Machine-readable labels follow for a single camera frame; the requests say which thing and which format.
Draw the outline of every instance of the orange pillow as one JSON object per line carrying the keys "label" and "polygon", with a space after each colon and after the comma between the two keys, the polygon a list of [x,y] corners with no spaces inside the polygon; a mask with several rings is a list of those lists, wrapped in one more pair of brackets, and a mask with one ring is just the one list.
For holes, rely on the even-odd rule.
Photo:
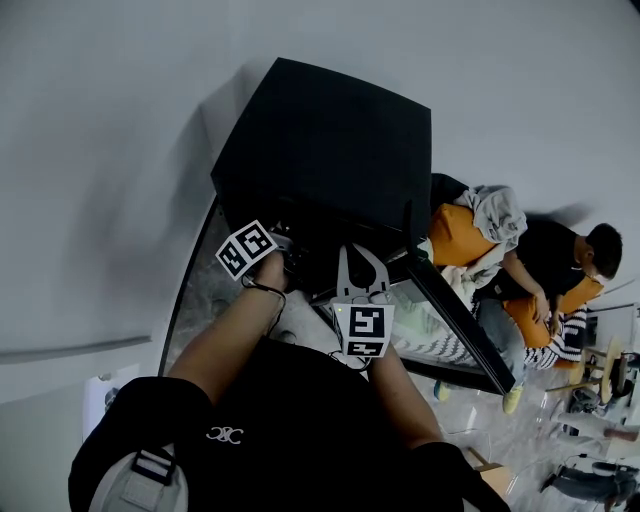
{"label": "orange pillow", "polygon": [[603,288],[604,286],[598,281],[594,281],[590,277],[585,276],[576,287],[569,290],[564,296],[560,311],[563,313],[573,313],[586,302],[595,299]]}
{"label": "orange pillow", "polygon": [[536,311],[535,297],[525,297],[524,299],[513,299],[504,301],[504,309],[520,328],[524,344],[528,348],[542,348],[551,343],[551,336],[544,323],[539,324],[533,321]]}
{"label": "orange pillow", "polygon": [[429,239],[434,265],[466,267],[495,245],[473,225],[469,208],[452,204],[443,204],[431,218]]}

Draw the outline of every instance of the black hair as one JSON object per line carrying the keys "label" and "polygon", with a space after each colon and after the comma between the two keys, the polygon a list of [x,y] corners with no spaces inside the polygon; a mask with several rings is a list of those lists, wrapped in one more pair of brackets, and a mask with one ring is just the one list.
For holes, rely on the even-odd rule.
{"label": "black hair", "polygon": [[620,233],[609,224],[598,224],[587,236],[587,243],[593,247],[593,264],[598,273],[613,279],[622,259]]}
{"label": "black hair", "polygon": [[640,493],[635,493],[627,500],[625,512],[640,512]]}

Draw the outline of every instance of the hand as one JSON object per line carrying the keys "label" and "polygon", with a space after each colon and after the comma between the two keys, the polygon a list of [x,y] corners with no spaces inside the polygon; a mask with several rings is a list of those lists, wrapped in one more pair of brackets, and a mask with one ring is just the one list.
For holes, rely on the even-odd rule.
{"label": "hand", "polygon": [[534,295],[536,298],[536,312],[533,314],[533,321],[537,324],[544,322],[549,314],[549,301],[544,292],[539,292]]}
{"label": "hand", "polygon": [[554,311],[551,317],[551,325],[549,326],[549,334],[555,336],[560,333],[560,312]]}
{"label": "hand", "polygon": [[263,286],[284,292],[287,277],[284,275],[284,258],[280,251],[272,251],[262,261],[254,281]]}

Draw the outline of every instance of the floor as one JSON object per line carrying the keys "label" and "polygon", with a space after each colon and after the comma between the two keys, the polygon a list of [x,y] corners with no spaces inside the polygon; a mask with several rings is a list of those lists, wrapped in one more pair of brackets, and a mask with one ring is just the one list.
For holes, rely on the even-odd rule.
{"label": "floor", "polygon": [[[215,252],[228,235],[224,217],[218,210],[207,227],[188,277],[169,342],[165,373],[189,341],[215,316],[218,301],[231,302],[240,291],[240,285],[228,277],[215,258]],[[339,347],[333,332],[299,292],[288,297],[275,335],[281,330],[296,333],[298,344],[316,350],[330,352]],[[463,449],[472,446],[491,462],[511,468],[514,479],[507,501],[514,512],[596,510],[593,503],[567,498],[555,489],[548,489],[543,494],[538,492],[549,473],[573,455],[549,439],[553,427],[549,417],[560,396],[546,394],[544,389],[566,382],[561,371],[530,373],[522,401],[513,416],[503,414],[501,397],[475,390],[453,391],[449,401],[440,403],[433,396],[433,380],[420,376],[413,378],[433,407],[449,442]],[[571,459],[569,465],[574,461],[577,459]]]}

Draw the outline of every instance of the tiled floor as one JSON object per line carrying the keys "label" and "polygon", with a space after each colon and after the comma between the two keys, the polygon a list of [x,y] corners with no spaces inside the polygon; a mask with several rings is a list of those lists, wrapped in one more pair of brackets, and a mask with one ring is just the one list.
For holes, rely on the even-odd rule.
{"label": "tiled floor", "polygon": [[[229,235],[224,218],[214,214],[196,257],[178,313],[165,372],[182,349],[212,318],[216,301],[231,302],[240,285],[229,279],[215,258],[215,252]],[[277,331],[290,330],[298,343],[323,352],[338,348],[333,332],[308,306],[302,294],[288,297],[287,307]],[[594,504],[567,498],[555,489],[540,494],[538,489],[548,474],[573,455],[552,442],[549,416],[560,398],[548,395],[545,388],[561,385],[566,376],[557,370],[529,375],[518,410],[513,416],[502,413],[501,398],[475,390],[453,391],[446,403],[433,396],[434,381],[414,376],[414,381],[432,405],[447,439],[461,448],[473,446],[491,462],[511,468],[514,474],[507,501],[517,512],[591,512]]]}

